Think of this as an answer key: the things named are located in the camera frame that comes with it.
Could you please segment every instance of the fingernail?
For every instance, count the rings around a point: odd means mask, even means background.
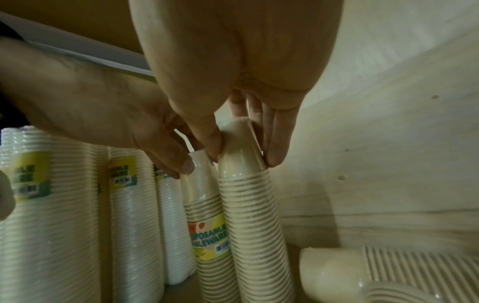
[[[188,159],[183,163],[183,166],[181,167],[181,173],[184,175],[189,175],[193,172],[195,169],[195,164],[193,163],[193,160]]]

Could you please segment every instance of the barcode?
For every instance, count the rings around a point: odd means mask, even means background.
[[[131,178],[130,177],[115,179],[115,185],[125,185],[125,184],[128,184],[128,183],[131,183]]]
[[[219,255],[224,251],[227,251],[230,249],[230,241],[226,240],[223,243],[219,244],[216,246],[216,254]]]
[[[23,185],[15,190],[15,195],[24,197],[31,194],[37,194],[38,190],[38,184]]]

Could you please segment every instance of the wood grain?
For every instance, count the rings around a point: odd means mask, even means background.
[[[479,254],[479,29],[298,118],[272,169],[287,240]]]

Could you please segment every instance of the product label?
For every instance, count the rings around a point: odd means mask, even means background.
[[[50,153],[18,154],[11,160],[10,182],[17,202],[50,195]]]
[[[223,213],[203,221],[188,222],[188,230],[197,260],[213,260],[230,250],[230,237]]]
[[[155,172],[155,180],[163,180],[167,178],[171,178],[167,174],[165,174],[161,169],[156,167],[156,165],[153,165],[153,170]]]
[[[117,157],[110,160],[110,189],[137,185],[136,157]]]

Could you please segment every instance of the hand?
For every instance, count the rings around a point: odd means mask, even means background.
[[[191,130],[158,84],[0,39],[2,93],[35,127],[92,144],[144,150],[173,178],[192,172]]]
[[[266,163],[286,157],[301,103],[326,67],[342,1],[130,0],[146,59],[172,108],[216,156],[214,112],[249,115]]]

